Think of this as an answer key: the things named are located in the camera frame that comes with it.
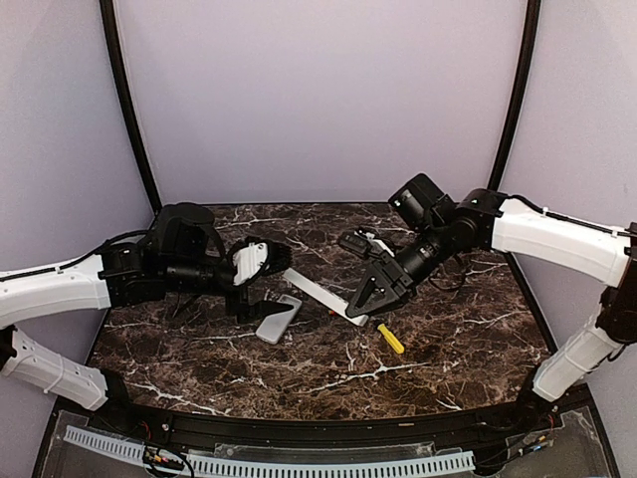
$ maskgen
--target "yellow screwdriver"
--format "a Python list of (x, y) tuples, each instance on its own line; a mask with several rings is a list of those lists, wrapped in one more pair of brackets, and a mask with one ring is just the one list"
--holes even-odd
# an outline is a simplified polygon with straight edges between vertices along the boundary
[(402, 354), (403, 352), (405, 352), (405, 346), (401, 344), (398, 339), (396, 339), (396, 336), (394, 336), (391, 331), (387, 329), (387, 327), (385, 327), (384, 324), (379, 325), (378, 329), (382, 333), (382, 336), (385, 337), (387, 343), (391, 345), (391, 347), (397, 354)]

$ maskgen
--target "black robot arm segment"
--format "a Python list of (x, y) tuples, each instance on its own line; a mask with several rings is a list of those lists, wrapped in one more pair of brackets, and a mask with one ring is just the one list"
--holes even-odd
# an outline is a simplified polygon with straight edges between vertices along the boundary
[(494, 219), (505, 194), (476, 189), (454, 202), (425, 174), (418, 174), (389, 199), (389, 204), (416, 232), (411, 244), (394, 252), (363, 231), (348, 233), (339, 245), (370, 259), (346, 313), (375, 315), (405, 305), (416, 287), (450, 257), (475, 247), (489, 249)]
[[(208, 254), (209, 243), (217, 255)], [(251, 309), (247, 288), (292, 262), (288, 246), (256, 237), (238, 242), (226, 253), (212, 212), (192, 203), (165, 206), (137, 243), (115, 244), (101, 255), (100, 279), (106, 281), (113, 307), (161, 300), (167, 292), (224, 296), (228, 311), (240, 322), (280, 312), (278, 303)]]

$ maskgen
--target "white plastic tool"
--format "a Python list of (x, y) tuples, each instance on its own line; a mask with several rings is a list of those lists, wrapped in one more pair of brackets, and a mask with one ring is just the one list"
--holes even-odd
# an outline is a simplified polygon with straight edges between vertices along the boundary
[(328, 309), (335, 311), (344, 319), (352, 322), (355, 326), (364, 326), (367, 322), (367, 319), (369, 319), (369, 316), (358, 316), (354, 318), (348, 317), (345, 313), (345, 309), (347, 309), (347, 301), (337, 296), (336, 294), (333, 294), (327, 289), (324, 289), (316, 282), (312, 282), (306, 276), (299, 274), (294, 269), (288, 269), (283, 274), (283, 277), (292, 285), (298, 287), (303, 292), (322, 303)]

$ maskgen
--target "wire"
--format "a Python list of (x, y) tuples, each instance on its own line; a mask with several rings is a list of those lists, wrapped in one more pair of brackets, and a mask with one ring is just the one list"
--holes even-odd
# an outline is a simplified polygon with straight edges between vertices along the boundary
[(458, 263), (458, 265), (462, 268), (462, 273), (461, 273), (462, 275), (460, 277), (459, 283), (451, 287), (443, 287), (443, 286), (440, 286), (439, 284), (436, 284), (436, 282), (433, 280), (433, 277), (429, 276), (429, 279), (428, 279), (429, 284), (431, 284), (433, 287), (435, 287), (436, 289), (442, 292), (456, 292), (460, 290), (462, 286), (464, 286), (465, 283), (467, 282), (467, 274), (469, 272), (469, 266), (466, 265), (458, 255), (455, 255), (454, 259), (456, 260), (456, 263)]
[(491, 460), (493, 460), (494, 458), (498, 458), (500, 455), (509, 452), (509, 450), (511, 450), (512, 448), (514, 448), (515, 446), (518, 446), (520, 443), (522, 443), (523, 441), (525, 441), (529, 435), (532, 434), (532, 431), (528, 432), (526, 435), (522, 436), (521, 438), (517, 439), (516, 441), (514, 441), (511, 445), (508, 445), (507, 447), (505, 447), (504, 449), (500, 450), (498, 453), (496, 453), (495, 455), (490, 456), (489, 458), (485, 458), (484, 460), (480, 460), (479, 462), (476, 463), (476, 465), (481, 465), (481, 466), (489, 466), (491, 467), (498, 467), (501, 466), (501, 464), (497, 464), (497, 465), (485, 465), (485, 463), (489, 463)]
[(119, 242), (119, 241), (121, 241), (123, 239), (127, 239), (129, 237), (141, 236), (143, 234), (146, 234), (147, 232), (148, 232), (147, 229), (140, 229), (140, 230), (137, 230), (137, 231), (124, 232), (123, 234), (119, 234), (117, 236), (111, 237), (110, 239), (106, 239), (105, 242), (101, 246), (96, 247), (94, 250), (92, 250), (91, 252), (86, 253), (84, 256), (79, 257), (78, 259), (75, 259), (75, 260), (73, 260), (71, 262), (67, 262), (66, 264), (63, 264), (62, 266), (59, 266), (59, 267), (45, 267), (43, 269), (36, 269), (36, 270), (33, 270), (33, 271), (19, 272), (17, 274), (12, 274), (10, 276), (0, 277), (0, 282), (13, 281), (15, 279), (23, 279), (25, 277), (38, 276), (40, 274), (48, 274), (50, 272), (56, 272), (58, 270), (70, 269), (72, 267), (77, 266), (81, 262), (86, 261), (91, 256), (93, 256), (94, 254), (99, 254), (100, 251), (102, 251), (103, 249), (105, 249), (108, 246), (111, 246), (115, 242)]
[(616, 361), (617, 359), (619, 359), (619, 357), (624, 353), (627, 347), (628, 346), (624, 344), (617, 354), (615, 354), (614, 356), (609, 355), (608, 361)]
[(546, 217), (550, 217), (551, 219), (557, 219), (558, 221), (569, 222), (571, 224), (576, 224), (578, 226), (583, 226), (583, 227), (587, 227), (589, 229), (594, 229), (595, 231), (603, 232), (605, 234), (611, 234), (611, 235), (612, 234), (617, 234), (618, 236), (621, 236), (621, 237), (637, 238), (637, 234), (634, 234), (634, 233), (626, 231), (626, 230), (615, 231), (613, 229), (609, 229), (609, 228), (604, 227), (604, 226), (599, 226), (599, 225), (593, 224), (591, 222), (581, 221), (579, 219), (568, 217), (568, 216), (565, 216), (563, 214), (558, 214), (556, 212), (551, 212), (551, 211), (548, 211), (548, 210), (544, 210), (541, 207), (539, 207), (537, 204), (534, 204), (529, 199), (527, 199), (524, 196), (521, 196), (519, 194), (514, 194), (512, 196), (509, 196), (509, 199), (517, 199), (518, 201), (522, 202), (525, 206), (527, 206), (528, 208), (532, 209), (533, 211), (535, 211), (535, 212), (537, 212), (539, 214), (543, 214)]
[[(148, 447), (148, 445), (153, 446), (157, 449), (157, 454), (161, 451), (161, 450), (165, 450), (168, 453), (173, 454), (174, 456), (176, 456), (177, 458), (179, 458), (185, 467), (188, 468), (189, 472), (190, 472), (190, 478), (195, 478), (195, 470), (192, 467), (192, 464), (190, 463), (190, 461), (188, 461), (188, 459), (186, 458), (186, 456), (176, 450), (171, 450), (170, 448), (166, 448), (164, 445), (160, 445), (159, 443), (155, 443), (153, 441), (151, 441), (152, 438), (152, 433), (150, 432), (150, 427), (148, 426), (148, 423), (146, 423), (145, 421), (139, 421), (137, 423), (137, 425), (135, 427), (133, 427), (130, 431), (123, 431), (120, 428), (117, 428), (116, 426), (114, 426), (113, 424), (111, 424), (108, 420), (106, 420), (103, 416), (101, 415), (97, 415), (94, 414), (93, 417), (95, 418), (99, 418), (100, 421), (106, 425), (108, 428), (110, 428), (111, 430), (113, 430), (115, 433), (118, 433), (120, 435), (124, 435), (124, 436), (128, 436), (130, 438), (135, 438), (132, 435), (132, 432), (135, 431), (139, 426), (142, 426), (143, 428), (145, 428), (146, 430), (146, 439), (142, 439), (141, 441), (143, 441), (143, 444), (146, 446), (146, 448)], [(181, 472), (178, 472), (176, 474), (164, 474), (164, 476), (167, 477), (172, 477), (172, 476), (178, 476)]]
[[(550, 423), (550, 431), (548, 432), (547, 435), (552, 437), (554, 433), (554, 429), (555, 429), (555, 419), (550, 413), (547, 414), (545, 418), (547, 418), (548, 422)], [(535, 453), (536, 451), (543, 450), (545, 448), (545, 445), (548, 443), (548, 441), (546, 441), (546, 434), (539, 436), (532, 443), (525, 445), (522, 448), (519, 448), (518, 451), (516, 451), (516, 453), (513, 456), (509, 457), (508, 459), (501, 461), (499, 463), (491, 463), (491, 464), (489, 463), (493, 459), (499, 457), (500, 455), (504, 453), (511, 451), (512, 448), (515, 448), (516, 446), (524, 442), (533, 433), (533, 429), (538, 424), (539, 424), (539, 421), (531, 428), (531, 430), (528, 433), (526, 433), (524, 436), (516, 440), (514, 443), (507, 446), (505, 449), (501, 450), (499, 453), (496, 453), (495, 455), (490, 456), (487, 459), (477, 462), (476, 465), (482, 466), (483, 468), (501, 468), (505, 466), (506, 464), (511, 463), (512, 461), (517, 460), (518, 458), (521, 458), (529, 453)]]
[(177, 306), (175, 307), (175, 312), (172, 314), (172, 318), (175, 319), (183, 314), (190, 306), (192, 306), (195, 302), (199, 300), (201, 294), (194, 294), (190, 299), (188, 299), (183, 305), (179, 305), (179, 301), (177, 301)]
[[(188, 471), (190, 472), (190, 478), (195, 478), (195, 469), (192, 467), (192, 464), (188, 461), (188, 459), (183, 455), (183, 453), (180, 453), (178, 451), (174, 451), (174, 450), (170, 450), (168, 448), (164, 448), (161, 445), (156, 445), (154, 443), (151, 443), (149, 441), (146, 441), (147, 444), (150, 444), (151, 446), (154, 446), (155, 448), (157, 448), (157, 450), (155, 451), (156, 455), (159, 455), (159, 452), (162, 450), (167, 451), (168, 453), (176, 456), (177, 458), (179, 458), (179, 460), (181, 460), (181, 462), (184, 464), (184, 468), (188, 468)], [(150, 463), (147, 463), (150, 466), (150, 469), (152, 470), (152, 475), (156, 476), (156, 477), (160, 477), (160, 478), (172, 478), (173, 476), (179, 476), (181, 474), (181, 471), (183, 470), (175, 470), (175, 473), (167, 473), (164, 471), (160, 471), (157, 470), (157, 468), (155, 467), (155, 464), (151, 461)]]

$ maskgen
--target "white plastic bar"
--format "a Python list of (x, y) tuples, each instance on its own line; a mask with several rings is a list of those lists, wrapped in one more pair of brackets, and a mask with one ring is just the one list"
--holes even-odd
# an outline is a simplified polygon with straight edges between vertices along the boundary
[[(68, 426), (64, 440), (125, 463), (143, 466), (143, 445)], [(195, 476), (204, 478), (416, 478), (445, 476), (475, 469), (471, 451), (402, 461), (356, 464), (287, 464), (225, 460), (188, 454)], [(184, 469), (180, 476), (188, 476)]]
[(302, 274), (299, 274), (294, 269), (288, 269), (284, 273), (283, 277), (292, 285), (298, 287), (303, 292), (308, 294), (310, 297), (315, 298), (328, 309), (335, 311), (344, 319), (352, 322), (355, 326), (364, 326), (367, 322), (367, 319), (369, 319), (369, 316), (358, 316), (354, 318), (348, 317), (345, 313), (345, 309), (347, 309), (347, 301), (337, 296), (336, 294), (333, 294), (332, 292), (324, 289), (316, 282), (312, 282), (310, 279)]
[(50, 351), (19, 329), (13, 332), (13, 349), (17, 356), (7, 360), (2, 375), (33, 383), (45, 393), (63, 396), (88, 410), (97, 410), (106, 402), (106, 379), (98, 369)]
[[(0, 277), (63, 264), (0, 272)], [(106, 281), (98, 277), (103, 269), (102, 256), (93, 255), (70, 269), (0, 282), (0, 330), (34, 317), (110, 307)]]
[(598, 306), (588, 322), (554, 356), (542, 363), (533, 379), (536, 394), (548, 401), (557, 400), (609, 354), (622, 347), (595, 327), (600, 311), (601, 306)]
[[(538, 257), (583, 272), (617, 287), (626, 271), (628, 237), (614, 236), (537, 213), (517, 199), (507, 199), (496, 218), (492, 247)], [(604, 226), (615, 231), (619, 227)]]

